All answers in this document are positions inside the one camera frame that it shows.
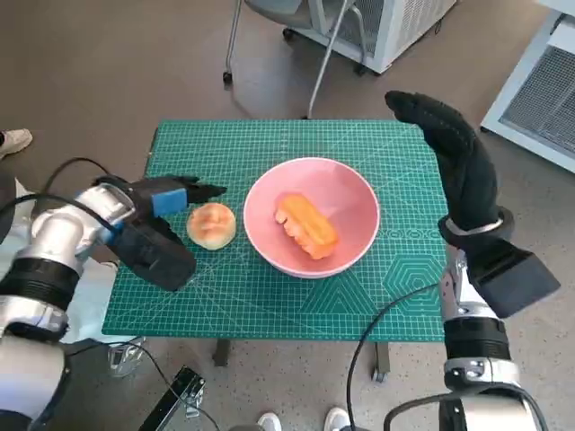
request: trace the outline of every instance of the chair wheel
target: chair wheel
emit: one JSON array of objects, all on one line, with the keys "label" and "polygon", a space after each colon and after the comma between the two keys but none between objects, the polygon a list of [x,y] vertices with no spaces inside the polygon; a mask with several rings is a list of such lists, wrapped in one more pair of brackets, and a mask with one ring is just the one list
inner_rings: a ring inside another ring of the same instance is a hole
[{"label": "chair wheel", "polygon": [[224,72],[222,78],[225,85],[231,85],[234,83],[234,78],[232,77],[231,72]]},{"label": "chair wheel", "polygon": [[357,75],[357,76],[363,76],[366,74],[367,71],[367,67],[363,66],[363,65],[355,65],[355,67],[353,68],[353,72]]},{"label": "chair wheel", "polygon": [[286,28],[281,32],[281,34],[283,35],[284,40],[285,40],[286,42],[290,42],[290,41],[294,38],[294,35],[295,35],[296,33],[295,33],[293,30],[291,30],[291,29],[289,29],[289,28],[286,27]]}]

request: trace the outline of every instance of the white sneaker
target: white sneaker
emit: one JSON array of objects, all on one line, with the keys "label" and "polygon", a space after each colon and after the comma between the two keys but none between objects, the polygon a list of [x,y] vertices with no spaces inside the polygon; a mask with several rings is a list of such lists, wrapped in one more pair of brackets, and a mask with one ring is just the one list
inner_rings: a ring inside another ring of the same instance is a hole
[{"label": "white sneaker", "polygon": [[339,407],[334,407],[325,417],[323,431],[339,431],[349,425],[351,425],[351,422],[349,422],[348,412]]},{"label": "white sneaker", "polygon": [[281,422],[275,413],[264,413],[258,420],[258,425],[265,431],[281,431]]},{"label": "white sneaker", "polygon": [[4,143],[0,145],[0,160],[8,154],[18,153],[32,142],[32,133],[27,128],[6,130],[2,133],[4,134]]}]

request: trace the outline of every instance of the black cable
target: black cable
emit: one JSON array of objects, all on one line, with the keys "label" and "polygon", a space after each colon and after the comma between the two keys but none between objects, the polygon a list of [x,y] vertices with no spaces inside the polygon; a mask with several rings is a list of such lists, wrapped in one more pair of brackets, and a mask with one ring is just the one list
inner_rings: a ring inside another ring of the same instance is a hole
[{"label": "black cable", "polygon": [[385,415],[384,431],[391,431],[392,420],[394,420],[396,416],[403,413],[404,411],[413,409],[414,407],[420,407],[434,402],[460,400],[461,398],[466,396],[477,395],[479,393],[492,390],[511,391],[516,395],[518,395],[523,400],[526,400],[531,410],[533,410],[535,415],[537,416],[537,421],[539,422],[541,431],[549,430],[543,412],[539,408],[537,401],[535,401],[533,396],[525,389],[519,388],[518,386],[509,383],[485,383],[485,384],[478,384],[477,386],[468,389],[463,389],[461,391],[440,393],[439,395],[431,395],[428,397],[419,398],[417,400],[404,402],[403,404],[400,404],[396,408],[391,409],[390,412],[387,413],[387,415]]},{"label": "black cable", "polygon": [[[363,345],[365,344],[367,337],[369,337],[369,334],[371,334],[371,332],[377,326],[377,324],[381,321],[381,319],[394,306],[396,306],[398,303],[400,303],[406,299],[411,298],[412,296],[414,296],[418,293],[424,292],[424,291],[431,289],[435,286],[436,285],[430,285],[430,286],[422,287],[420,289],[416,289],[413,292],[410,292],[407,295],[401,296],[401,297],[393,300],[392,302],[390,302],[373,319],[373,321],[369,324],[369,326],[366,328],[366,330],[362,334],[361,338],[359,339],[358,346],[356,347],[356,351],[353,354],[353,358],[351,359],[351,364],[349,365],[348,382],[347,382],[347,386],[346,386],[346,399],[347,399],[347,403],[348,403],[349,427],[352,431],[356,430],[356,424],[355,424],[355,420],[353,417],[353,405],[351,402],[351,379],[353,377],[353,372],[355,371],[355,367],[356,367],[356,363],[358,361],[359,353],[361,352],[361,348],[363,348]],[[462,397],[465,397],[465,396],[477,395],[479,393],[482,393],[485,391],[492,391],[492,390],[510,391],[510,392],[513,392],[514,394],[516,394],[517,396],[519,396],[522,400],[526,400],[527,403],[529,404],[529,407],[531,408],[531,410],[537,416],[537,421],[539,422],[539,426],[540,426],[541,431],[548,431],[549,428],[547,427],[547,423],[545,421],[544,414],[541,411],[541,408],[539,407],[539,405],[537,404],[537,401],[535,401],[535,399],[533,398],[533,396],[529,392],[527,392],[525,389],[520,388],[514,384],[508,384],[508,383],[478,384],[477,386],[474,386],[472,388],[467,388],[467,389],[464,389],[461,391],[452,391],[452,392],[448,392],[448,393],[441,393],[439,395],[431,395],[428,397],[419,398],[417,400],[411,400],[411,401],[404,402],[403,404],[400,404],[399,406],[395,407],[394,409],[391,409],[390,412],[387,413],[387,415],[385,415],[384,431],[391,431],[392,420],[394,420],[394,418],[396,416],[400,415],[401,413],[403,413],[404,411],[407,411],[409,409],[413,409],[415,407],[423,406],[423,405],[430,404],[433,402],[460,400]]]},{"label": "black cable", "polygon": [[367,337],[369,337],[369,334],[371,334],[371,332],[374,330],[374,328],[377,326],[377,324],[379,323],[379,321],[382,320],[382,318],[385,316],[385,314],[387,312],[389,312],[389,310],[391,310],[392,308],[394,308],[398,303],[405,301],[406,299],[411,298],[412,296],[415,296],[416,294],[419,294],[421,292],[425,292],[426,290],[429,290],[433,287],[437,286],[437,284],[435,285],[430,285],[430,286],[425,286],[425,287],[421,287],[419,289],[415,289],[413,292],[408,293],[407,295],[401,296],[395,300],[393,300],[392,302],[390,302],[388,305],[386,305],[380,312],[379,314],[373,319],[373,321],[369,324],[369,326],[367,327],[367,329],[364,331],[364,333],[362,334],[361,338],[359,339],[359,343],[358,346],[356,347],[356,351],[353,354],[353,358],[351,359],[351,363],[349,364],[349,371],[348,371],[348,382],[346,385],[346,400],[348,403],[348,414],[349,414],[349,426],[351,427],[352,431],[356,430],[356,423],[353,417],[353,407],[352,407],[352,403],[351,403],[351,379],[353,377],[353,372],[356,369],[356,363],[358,361],[358,357],[359,357],[359,353],[361,352],[361,348],[363,348],[363,345],[366,343]]},{"label": "black cable", "polygon": [[[101,164],[99,164],[98,162],[96,162],[95,160],[90,159],[89,157],[73,157],[71,159],[66,160],[65,162],[61,163],[52,173],[51,175],[48,177],[48,179],[46,180],[46,182],[44,183],[44,187],[42,187],[42,189],[40,189],[40,193],[48,193],[50,190],[50,187],[52,187],[52,184],[54,183],[54,180],[56,179],[56,177],[65,169],[67,168],[69,165],[73,164],[73,163],[77,163],[77,162],[87,162],[87,163],[91,163],[95,166],[97,166],[98,168],[100,168],[106,175],[110,175],[110,171],[108,171],[105,167],[103,167]],[[31,218],[32,220],[35,219],[38,214],[40,213],[40,209],[38,208],[38,205],[35,205],[34,208],[32,209],[32,213],[31,213]]]},{"label": "black cable", "polygon": [[102,346],[133,346],[133,347],[137,347],[140,350],[142,350],[144,353],[146,353],[147,357],[149,357],[150,361],[152,361],[152,364],[154,364],[154,367],[156,369],[156,371],[160,374],[160,376],[162,377],[162,380],[164,380],[166,386],[168,387],[168,389],[173,393],[173,395],[178,399],[179,402],[181,402],[184,406],[186,407],[191,407],[192,409],[196,409],[197,411],[199,411],[202,415],[204,415],[213,425],[214,428],[216,429],[216,431],[221,431],[219,425],[217,424],[216,420],[213,419],[211,417],[211,415],[209,415],[204,409],[201,409],[200,407],[196,407],[192,404],[189,404],[184,398],[182,398],[180,395],[178,395],[178,393],[172,388],[172,384],[170,383],[170,381],[168,380],[168,378],[165,376],[164,372],[162,371],[162,368],[160,367],[160,365],[157,363],[157,361],[155,360],[154,356],[147,350],[147,348],[139,346],[136,343],[132,343],[130,341],[125,341],[125,342],[115,342],[115,343],[101,343],[101,344],[96,344],[94,346],[88,346],[85,348],[81,348],[80,350],[68,354],[68,357],[72,357],[72,356],[76,356],[76,355],[80,355],[84,352],[87,352],[88,350],[92,350],[93,348],[98,348],[98,347],[102,347]]},{"label": "black cable", "polygon": [[102,226],[104,226],[110,232],[112,232],[112,233],[116,232],[116,228],[114,226],[112,226],[109,221],[102,218],[102,216],[99,215],[98,213],[96,213],[93,209],[87,207],[83,203],[78,202],[76,200],[73,200],[70,198],[63,198],[63,197],[58,196],[58,195],[52,195],[51,193],[31,193],[30,195],[24,195],[24,196],[20,196],[19,198],[12,199],[10,202],[6,203],[3,207],[0,208],[0,219],[5,215],[5,213],[11,207],[16,207],[18,204],[21,204],[22,202],[27,202],[29,200],[40,200],[40,199],[57,200],[59,202],[64,202],[65,204],[79,208],[82,211],[84,211],[87,215],[93,217],[98,223],[100,223]]}]

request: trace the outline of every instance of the pink bowl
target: pink bowl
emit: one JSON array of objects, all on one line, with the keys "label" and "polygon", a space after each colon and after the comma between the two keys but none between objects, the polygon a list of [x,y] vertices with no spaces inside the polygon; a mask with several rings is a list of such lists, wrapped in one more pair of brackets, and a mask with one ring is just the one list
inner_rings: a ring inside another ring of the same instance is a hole
[{"label": "pink bowl", "polygon": [[[274,215],[287,193],[302,193],[330,219],[340,236],[335,252],[313,260],[286,235]],[[367,181],[343,163],[306,157],[279,164],[253,184],[243,206],[243,225],[255,250],[290,276],[333,276],[357,262],[379,228],[379,204]]]}]

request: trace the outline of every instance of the orange toy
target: orange toy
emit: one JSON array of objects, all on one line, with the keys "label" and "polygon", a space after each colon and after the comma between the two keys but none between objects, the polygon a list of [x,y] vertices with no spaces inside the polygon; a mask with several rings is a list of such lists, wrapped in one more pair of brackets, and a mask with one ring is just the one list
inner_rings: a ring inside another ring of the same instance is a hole
[{"label": "orange toy", "polygon": [[330,221],[304,195],[287,195],[279,202],[276,221],[283,224],[312,259],[322,259],[333,253],[338,233]]}]

